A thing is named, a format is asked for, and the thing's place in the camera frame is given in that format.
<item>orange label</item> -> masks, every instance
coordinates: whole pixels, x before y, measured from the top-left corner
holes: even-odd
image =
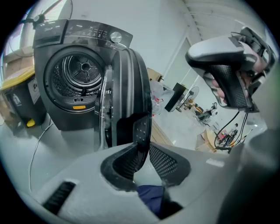
[[[74,106],[73,107],[73,109],[85,109],[85,108],[86,108],[85,105],[83,105],[83,106]]]

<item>blue cloth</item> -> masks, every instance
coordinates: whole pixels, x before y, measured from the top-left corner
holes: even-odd
[[[142,185],[137,188],[141,200],[155,214],[160,214],[161,201],[163,197],[163,187],[153,185]]]

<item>white cable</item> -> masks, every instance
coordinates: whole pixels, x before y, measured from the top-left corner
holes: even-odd
[[[34,156],[35,156],[35,153],[36,153],[36,151],[38,149],[38,145],[39,145],[40,139],[42,138],[43,134],[50,128],[51,125],[53,125],[53,122],[43,131],[43,133],[39,137],[38,142],[35,145],[34,153],[33,153],[32,159],[31,159],[29,167],[28,167],[28,172],[29,172],[29,190],[30,190],[30,192],[32,192],[31,191],[31,168],[32,168],[32,163],[33,163],[33,160],[34,160]]]

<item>control knob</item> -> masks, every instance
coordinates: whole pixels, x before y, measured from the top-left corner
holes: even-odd
[[[122,38],[123,38],[122,35],[117,31],[111,33],[111,35],[110,35],[110,39],[114,43],[119,43],[122,40]]]

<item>black bin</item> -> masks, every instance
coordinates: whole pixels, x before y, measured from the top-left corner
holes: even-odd
[[[0,89],[9,103],[10,114],[16,115],[27,127],[41,125],[46,109],[41,99],[34,67],[10,75]]]

